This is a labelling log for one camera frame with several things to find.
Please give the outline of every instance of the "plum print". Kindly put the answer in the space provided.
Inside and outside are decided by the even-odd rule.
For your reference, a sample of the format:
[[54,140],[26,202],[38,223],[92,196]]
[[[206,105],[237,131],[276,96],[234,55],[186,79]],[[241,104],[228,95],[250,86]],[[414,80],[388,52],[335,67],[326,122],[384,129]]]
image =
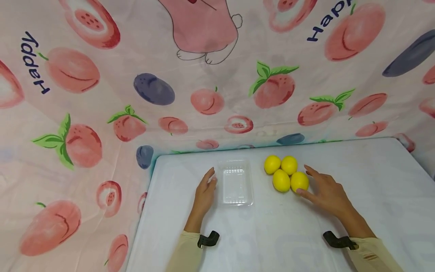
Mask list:
[[199,89],[192,93],[191,103],[195,110],[204,115],[212,115],[220,112],[224,108],[224,98],[218,93],[218,87],[214,91],[209,89]]
[[148,169],[151,165],[154,149],[149,145],[142,145],[136,150],[136,161],[140,168]]
[[172,87],[153,74],[143,73],[137,75],[133,86],[140,97],[151,104],[166,106],[175,101],[175,93]]
[[128,142],[143,134],[147,129],[145,124],[147,122],[134,114],[134,109],[127,105],[125,111],[115,113],[108,124],[113,123],[113,131],[116,137],[123,142]]
[[356,104],[349,110],[349,120],[353,117],[356,118],[368,115],[369,113],[379,109],[387,101],[387,97],[388,95],[385,93],[372,94],[356,102]]
[[331,61],[354,57],[379,35],[385,23],[385,10],[376,3],[352,6],[351,14],[334,28],[325,43],[325,56]]
[[295,83],[288,74],[299,66],[279,66],[271,69],[267,64],[257,61],[258,79],[249,88],[249,97],[254,95],[257,107],[261,109],[285,103],[294,92]]
[[240,14],[230,15],[226,0],[159,0],[172,19],[173,38],[180,60],[205,57],[207,64],[219,64],[233,51]]
[[388,122],[372,122],[372,124],[368,124],[360,128],[356,133],[356,137],[370,137],[379,133],[386,129],[388,126]]
[[275,32],[289,32],[311,13],[317,0],[263,0],[269,13],[269,27]]
[[199,140],[196,142],[196,147],[204,150],[216,149],[219,147],[219,143],[211,139]]
[[137,213],[141,214],[144,210],[145,200],[147,199],[148,192],[144,192],[139,198],[139,203],[137,204]]
[[109,256],[104,266],[108,272],[120,271],[128,253],[128,238],[125,234],[120,234],[113,239],[109,249]]
[[45,70],[57,86],[73,94],[84,93],[98,84],[100,72],[94,62],[85,54],[66,47],[57,47],[47,57]]
[[32,142],[43,148],[54,148],[60,162],[71,170],[74,166],[94,167],[103,157],[97,133],[84,124],[71,125],[70,114],[65,116],[57,134],[45,134]]
[[300,133],[289,134],[276,140],[280,145],[300,144],[305,140],[305,136]]
[[159,127],[171,135],[182,135],[189,130],[186,123],[175,117],[162,117],[159,119]]
[[105,217],[116,215],[121,207],[122,193],[121,186],[114,181],[105,181],[97,189],[97,205],[106,210]]
[[59,0],[70,27],[85,42],[99,49],[118,45],[121,34],[112,16],[98,0]]
[[254,123],[251,119],[242,115],[234,115],[228,118],[224,129],[233,134],[242,134],[250,132],[254,128]]
[[69,239],[80,227],[80,209],[68,200],[45,205],[34,218],[20,240],[20,252],[26,256],[44,254]]
[[0,109],[18,105],[24,100],[24,92],[15,75],[0,60]]
[[424,99],[418,108],[428,114],[430,117],[435,118],[435,97],[428,97]]
[[352,95],[353,91],[355,89],[345,91],[336,98],[330,95],[310,97],[311,100],[316,102],[309,104],[299,112],[298,123],[301,126],[313,126],[325,122],[337,111],[344,109],[344,101]]
[[396,138],[406,148],[406,150],[409,153],[415,150],[415,142],[411,140],[408,136],[406,136],[404,133],[397,133],[393,137]]
[[413,42],[384,70],[384,77],[398,77],[408,73],[425,61],[435,51],[435,29]]

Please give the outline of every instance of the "right hand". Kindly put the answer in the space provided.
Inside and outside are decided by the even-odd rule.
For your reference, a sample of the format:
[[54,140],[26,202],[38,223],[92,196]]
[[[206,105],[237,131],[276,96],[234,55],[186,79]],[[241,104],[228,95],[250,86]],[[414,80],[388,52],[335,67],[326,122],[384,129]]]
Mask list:
[[306,190],[297,189],[296,192],[301,197],[311,201],[314,205],[337,218],[345,217],[354,211],[352,203],[340,183],[335,182],[334,178],[330,175],[321,174],[308,165],[304,166],[307,170],[306,173],[317,182],[318,192],[314,195]]

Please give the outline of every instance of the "black wrist strap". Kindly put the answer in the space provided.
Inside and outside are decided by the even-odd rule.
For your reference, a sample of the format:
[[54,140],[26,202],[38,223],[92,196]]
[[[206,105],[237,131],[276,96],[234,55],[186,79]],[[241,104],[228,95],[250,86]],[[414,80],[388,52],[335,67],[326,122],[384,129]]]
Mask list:
[[204,235],[199,236],[198,247],[202,248],[203,246],[214,246],[219,240],[219,233],[212,231],[208,237]]

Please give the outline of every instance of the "blue plum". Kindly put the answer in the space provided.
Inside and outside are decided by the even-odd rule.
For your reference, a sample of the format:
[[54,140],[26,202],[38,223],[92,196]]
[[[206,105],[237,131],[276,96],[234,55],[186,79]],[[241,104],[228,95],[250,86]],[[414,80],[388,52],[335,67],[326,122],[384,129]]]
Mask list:
[[151,165],[154,149],[149,145],[142,145],[136,150],[137,164],[142,169],[148,169]]
[[134,89],[146,101],[160,106],[172,104],[175,93],[171,86],[153,74],[143,73],[134,79]]
[[299,144],[305,140],[305,136],[300,133],[290,134],[276,140],[281,145]]
[[435,29],[421,35],[384,70],[384,77],[398,77],[420,65],[435,51]]

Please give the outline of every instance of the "cartoon rabbit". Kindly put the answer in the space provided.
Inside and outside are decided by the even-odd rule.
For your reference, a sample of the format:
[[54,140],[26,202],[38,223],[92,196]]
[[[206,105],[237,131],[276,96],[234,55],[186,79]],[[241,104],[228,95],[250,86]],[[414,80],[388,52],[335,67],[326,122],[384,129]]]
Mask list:
[[208,64],[224,61],[237,43],[242,16],[229,14],[226,0],[159,0],[172,18],[181,60],[205,56]]

